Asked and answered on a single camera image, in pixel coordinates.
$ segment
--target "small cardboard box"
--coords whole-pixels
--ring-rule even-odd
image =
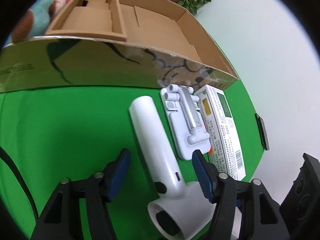
[[[211,36],[170,0],[72,0],[46,36],[7,46],[0,56],[0,92],[169,84],[224,90],[237,80]]]
[[[198,106],[210,134],[209,161],[219,172],[225,172],[236,180],[243,179],[245,168],[240,141],[223,91],[205,85],[194,95],[199,96]]]

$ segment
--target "green table surface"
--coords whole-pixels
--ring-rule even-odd
[[[158,198],[130,120],[131,102],[153,98],[176,153],[158,89],[67,87],[0,94],[0,145],[11,156],[38,207],[43,210],[60,179],[85,179],[101,171],[120,150],[129,148],[132,162],[118,196],[108,204],[119,240],[157,240],[147,204]],[[238,81],[225,91],[239,134],[248,181],[262,153],[255,110]],[[191,161],[178,159],[186,182],[196,180]],[[0,161],[0,195],[26,236],[35,226],[29,202],[9,168]],[[80,202],[84,239],[91,239]]]

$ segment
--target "black button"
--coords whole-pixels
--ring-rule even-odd
[[[156,186],[156,190],[159,194],[165,194],[167,192],[167,187],[165,186],[165,184],[157,181],[157,182],[155,182],[155,186]]]

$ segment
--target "hair dryer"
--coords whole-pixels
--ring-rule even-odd
[[[185,184],[152,98],[136,98],[129,112],[160,196],[148,204],[149,216],[167,239],[190,240],[211,220],[215,205],[204,198],[197,181]]]

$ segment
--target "white product box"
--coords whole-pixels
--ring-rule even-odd
[[[245,168],[240,141],[223,91],[205,85],[194,95],[199,96],[198,106],[210,134],[209,161],[219,172],[225,172],[236,180],[243,179]]]

